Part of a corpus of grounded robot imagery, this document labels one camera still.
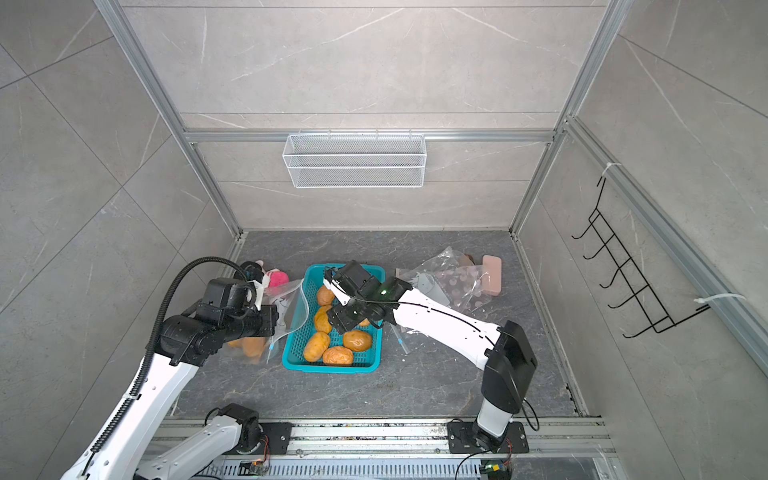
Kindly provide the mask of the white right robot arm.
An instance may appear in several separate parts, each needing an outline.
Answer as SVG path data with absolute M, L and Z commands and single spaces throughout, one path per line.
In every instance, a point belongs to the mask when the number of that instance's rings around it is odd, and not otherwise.
M 511 419 L 524 410 L 538 361 L 523 328 L 476 320 L 430 299 L 411 284 L 370 278 L 361 285 L 327 277 L 323 285 L 338 300 L 329 321 L 348 332 L 363 320 L 388 322 L 420 332 L 456 351 L 482 371 L 483 401 L 472 425 L 474 442 L 494 451 L 504 444 Z

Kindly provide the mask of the round yellow potato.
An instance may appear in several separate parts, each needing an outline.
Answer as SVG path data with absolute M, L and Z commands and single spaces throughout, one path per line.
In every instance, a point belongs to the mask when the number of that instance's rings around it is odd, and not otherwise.
M 247 337 L 228 343 L 232 348 L 239 348 L 247 358 L 259 361 L 266 349 L 267 339 L 263 337 Z

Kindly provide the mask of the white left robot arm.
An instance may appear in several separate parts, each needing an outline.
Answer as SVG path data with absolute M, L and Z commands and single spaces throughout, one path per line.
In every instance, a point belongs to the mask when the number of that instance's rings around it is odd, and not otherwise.
M 257 317 L 223 326 L 175 316 L 165 334 L 151 342 L 133 384 L 65 479 L 191 479 L 225 454 L 281 455 L 287 452 L 292 424 L 261 424 L 256 411 L 237 404 L 215 408 L 203 426 L 165 453 L 145 451 L 180 392 L 202 362 L 227 341 L 251 335 L 256 327 L 282 325 L 284 308 L 266 305 Z

